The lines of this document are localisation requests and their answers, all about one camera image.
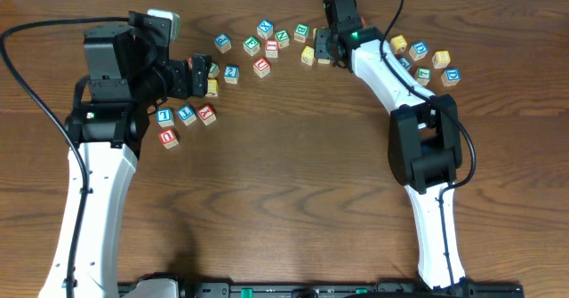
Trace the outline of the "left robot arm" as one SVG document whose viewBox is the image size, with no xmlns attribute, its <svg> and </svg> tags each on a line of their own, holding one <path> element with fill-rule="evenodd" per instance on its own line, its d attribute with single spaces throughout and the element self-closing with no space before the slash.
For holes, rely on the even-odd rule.
<svg viewBox="0 0 569 298">
<path fill-rule="evenodd" d="M 124 202 L 148 130 L 148 108 L 169 98 L 203 97 L 212 63 L 171 60 L 176 14 L 143 15 L 84 33 L 89 74 L 65 122 L 70 137 L 68 197 L 42 297 L 117 297 Z"/>
</svg>

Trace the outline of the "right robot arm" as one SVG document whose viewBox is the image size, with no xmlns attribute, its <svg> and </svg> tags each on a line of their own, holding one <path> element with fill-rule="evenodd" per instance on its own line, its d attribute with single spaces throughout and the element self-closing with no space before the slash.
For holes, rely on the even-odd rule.
<svg viewBox="0 0 569 298">
<path fill-rule="evenodd" d="M 462 162 L 456 102 L 408 73 L 386 37 L 364 25 L 356 0 L 324 0 L 323 7 L 328 26 L 316 32 L 315 55 L 362 79 L 388 111 L 389 167 L 412 204 L 419 276 L 431 290 L 451 289 L 465 276 L 453 217 Z"/>
</svg>

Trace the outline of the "blue 2 block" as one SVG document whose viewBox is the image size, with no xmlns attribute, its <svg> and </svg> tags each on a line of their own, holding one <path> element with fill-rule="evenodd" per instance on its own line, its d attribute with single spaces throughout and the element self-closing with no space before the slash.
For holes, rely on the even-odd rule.
<svg viewBox="0 0 569 298">
<path fill-rule="evenodd" d="M 235 65 L 227 65 L 224 71 L 224 80 L 228 84 L 236 85 L 239 79 L 239 67 Z"/>
</svg>

